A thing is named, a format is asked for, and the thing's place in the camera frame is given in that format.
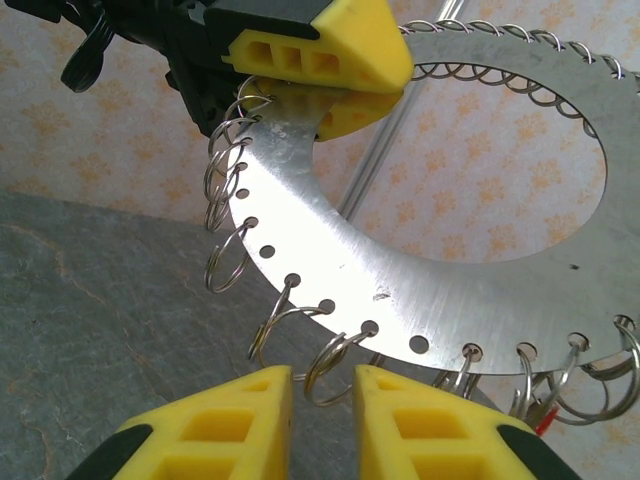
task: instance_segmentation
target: small hole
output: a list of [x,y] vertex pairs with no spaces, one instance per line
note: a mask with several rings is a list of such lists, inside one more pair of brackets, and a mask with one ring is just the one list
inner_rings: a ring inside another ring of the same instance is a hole
[[181,440],[199,442],[244,442],[254,413],[247,408],[212,408],[196,415]]
[[464,355],[465,358],[471,355],[471,361],[473,363],[477,363],[482,360],[484,353],[479,345],[476,345],[475,343],[467,343],[462,347],[462,355]]
[[300,275],[298,275],[297,273],[290,273],[289,275],[284,277],[284,282],[291,285],[291,288],[296,288],[298,285],[300,285],[300,282],[302,282],[302,279],[300,278]]
[[581,352],[586,352],[591,347],[589,339],[581,333],[574,332],[570,334],[567,337],[567,341],[569,342],[569,345],[577,346]]
[[399,408],[393,412],[393,419],[396,421],[398,433],[404,439],[469,438],[469,434],[456,418],[456,414],[445,408]]
[[516,347],[516,351],[521,351],[522,353],[524,353],[525,357],[527,357],[530,362],[533,362],[536,358],[538,358],[538,349],[527,342],[519,343]]
[[282,47],[282,56],[287,70],[302,71],[302,54],[299,48]]
[[263,66],[273,66],[273,53],[271,45],[264,42],[251,42],[247,47],[247,55],[251,62]]
[[249,228],[255,228],[258,226],[259,220],[256,217],[247,217],[247,219],[244,221],[245,225],[247,225]]
[[374,337],[380,331],[380,327],[373,320],[367,320],[366,322],[363,322],[362,325],[360,326],[360,331],[363,333],[370,332],[371,336]]
[[628,317],[626,315],[616,315],[616,318],[613,321],[622,325],[623,327],[628,328],[632,332],[636,329],[636,322],[634,322],[631,317]]
[[377,379],[378,388],[380,390],[402,390],[402,387],[387,378]]
[[324,310],[325,312],[327,312],[327,314],[333,313],[336,311],[336,302],[334,302],[333,300],[325,299],[318,304],[318,308]]
[[414,353],[427,353],[429,350],[429,340],[420,335],[416,335],[409,340],[409,348]]
[[249,385],[248,387],[245,387],[244,391],[245,392],[265,392],[269,388],[269,385],[271,385],[271,382],[269,380],[264,380],[262,382],[254,383],[253,385]]
[[313,73],[335,76],[340,73],[340,61],[330,53],[312,54]]
[[260,256],[262,258],[271,258],[276,254],[276,249],[271,245],[265,245],[260,249]]

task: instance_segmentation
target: aluminum disc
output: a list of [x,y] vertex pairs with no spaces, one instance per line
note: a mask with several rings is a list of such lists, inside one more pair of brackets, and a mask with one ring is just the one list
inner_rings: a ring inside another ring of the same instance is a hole
[[[333,313],[314,321],[347,335],[375,321],[379,333],[362,346],[414,364],[459,370],[464,345],[473,343],[483,357],[471,373],[517,374],[516,345],[527,342],[538,351],[534,371],[557,370],[572,333],[589,340],[580,364],[619,352],[614,317],[640,312],[640,100],[634,74],[620,70],[624,78],[612,78],[612,64],[603,57],[590,64],[574,50],[528,43],[513,33],[415,33],[407,43],[416,64],[512,72],[580,112],[607,162],[605,192],[591,219],[554,247],[500,263],[433,261],[377,243],[332,208],[311,170],[327,99],[343,92],[282,86],[276,101],[260,110],[262,121],[243,133],[253,142],[240,159],[247,168],[235,191],[245,192],[230,200],[237,226],[248,217],[259,221],[243,240],[255,264],[277,289],[287,275],[300,275],[290,296],[298,307],[335,302]],[[260,254],[265,246],[275,249],[270,258]]]

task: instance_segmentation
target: granite countertop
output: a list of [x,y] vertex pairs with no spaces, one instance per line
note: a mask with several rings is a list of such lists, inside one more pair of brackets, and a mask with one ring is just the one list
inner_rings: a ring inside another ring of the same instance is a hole
[[[209,293],[203,265],[220,240],[186,223],[0,192],[0,478],[62,479],[127,418],[255,369],[247,347],[278,294],[255,267]],[[270,337],[268,361],[301,368],[331,338],[301,320]],[[320,388],[344,388],[368,357],[354,350]],[[291,477],[356,478],[350,402],[319,409],[296,387]]]

